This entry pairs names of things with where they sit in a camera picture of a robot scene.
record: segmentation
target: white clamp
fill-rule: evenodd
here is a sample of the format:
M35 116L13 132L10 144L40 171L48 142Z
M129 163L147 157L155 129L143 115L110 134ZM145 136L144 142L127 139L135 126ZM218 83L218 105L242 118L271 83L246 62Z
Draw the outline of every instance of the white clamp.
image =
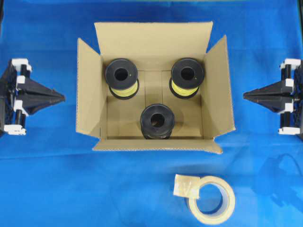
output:
M23 108L23 101L22 100L16 100L14 101L14 111L21 110L23 114L25 114L26 117L28 117L28 113Z
M294 100L291 103L285 103L284 110L278 112L278 114L284 114L285 112L292 113L294 111Z
M26 129L22 128L19 124L6 124L4 125L4 131L9 135L16 136L24 136L27 133Z
M286 58L284 62L280 64L280 69L284 69L285 65L291 65L292 70L295 70L301 65L301 59Z
M279 129L279 134L281 135L297 135L301 134L300 128L295 128L295 127L283 127Z
M294 79L290 79L290 78L285 79L285 86L291 87L294 91Z
M32 66L29 64L26 58L14 58L11 60L11 64L15 67L17 72L21 71L21 65L26 65L27 70L32 72Z
M25 76L17 76L16 87L18 84L25 84Z

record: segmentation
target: cardboard box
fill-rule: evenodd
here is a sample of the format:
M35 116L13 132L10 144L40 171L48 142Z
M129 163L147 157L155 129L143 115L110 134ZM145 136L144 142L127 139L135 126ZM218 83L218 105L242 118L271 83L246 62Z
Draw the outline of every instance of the cardboard box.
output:
M95 23L101 55L78 39L76 131L100 138L94 150L204 150L220 154L214 138L235 130L226 36L208 53L213 23ZM205 79L191 99L169 89L170 70L181 58L200 61ZM138 69L140 89L131 99L112 96L105 68L127 58ZM161 103L175 114L168 140L146 140L140 116Z

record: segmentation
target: wire spool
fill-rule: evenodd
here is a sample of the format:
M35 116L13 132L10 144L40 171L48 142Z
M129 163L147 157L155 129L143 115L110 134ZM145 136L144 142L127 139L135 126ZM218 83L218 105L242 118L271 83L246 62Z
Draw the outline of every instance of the wire spool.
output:
M153 104L143 110L140 123L146 139L168 139L175 126L175 115L167 106Z
M178 98L191 98L204 80L202 65L195 59L183 58L171 69L169 88Z
M105 71L110 92L119 99L134 97L139 90L137 67L128 59L113 60Z

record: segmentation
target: blue cloth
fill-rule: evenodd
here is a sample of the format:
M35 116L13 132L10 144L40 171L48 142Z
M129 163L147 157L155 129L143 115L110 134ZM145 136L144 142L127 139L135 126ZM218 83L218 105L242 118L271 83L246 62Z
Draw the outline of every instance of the blue cloth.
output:
M28 58L31 77L66 102L27 118L27 136L0 139L0 226L201 226L172 195L175 174L232 186L236 207L222 226L303 226L303 142L242 98L278 81L286 57L303 58L297 1L90 2L5 1L0 71ZM94 22L210 20L208 49L228 40L237 130L216 139L224 153L91 151L97 139L75 132L77 38L98 51Z

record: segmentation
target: masking tape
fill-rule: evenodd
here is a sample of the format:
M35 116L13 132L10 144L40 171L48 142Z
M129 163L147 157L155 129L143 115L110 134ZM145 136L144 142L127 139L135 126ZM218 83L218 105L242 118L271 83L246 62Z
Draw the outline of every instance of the masking tape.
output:
M196 200L199 199L199 191L207 184L216 186L222 195L222 205L213 214L204 214L197 206ZM195 216L203 224L218 225L225 222L232 215L235 208L235 195L229 184L223 179L215 176L184 176L176 175L174 195L187 198L187 204Z

